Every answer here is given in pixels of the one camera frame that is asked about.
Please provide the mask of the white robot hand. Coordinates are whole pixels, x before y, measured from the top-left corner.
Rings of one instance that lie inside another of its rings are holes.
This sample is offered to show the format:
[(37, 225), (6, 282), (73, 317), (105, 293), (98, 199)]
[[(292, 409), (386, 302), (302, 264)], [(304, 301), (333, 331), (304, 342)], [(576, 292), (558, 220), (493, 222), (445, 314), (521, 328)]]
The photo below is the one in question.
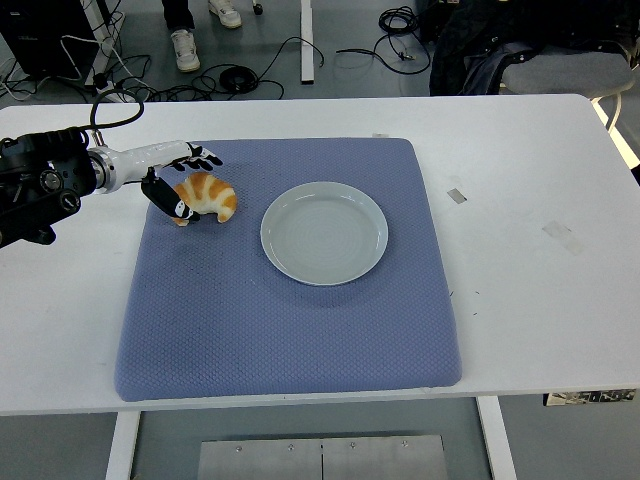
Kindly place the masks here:
[(201, 145), (178, 140), (158, 143), (110, 154), (114, 170), (111, 172), (111, 191), (122, 185), (139, 182), (144, 195), (163, 213), (181, 220), (198, 220), (200, 215), (180, 198), (178, 193), (156, 175), (157, 167), (186, 167), (211, 171), (222, 161)]

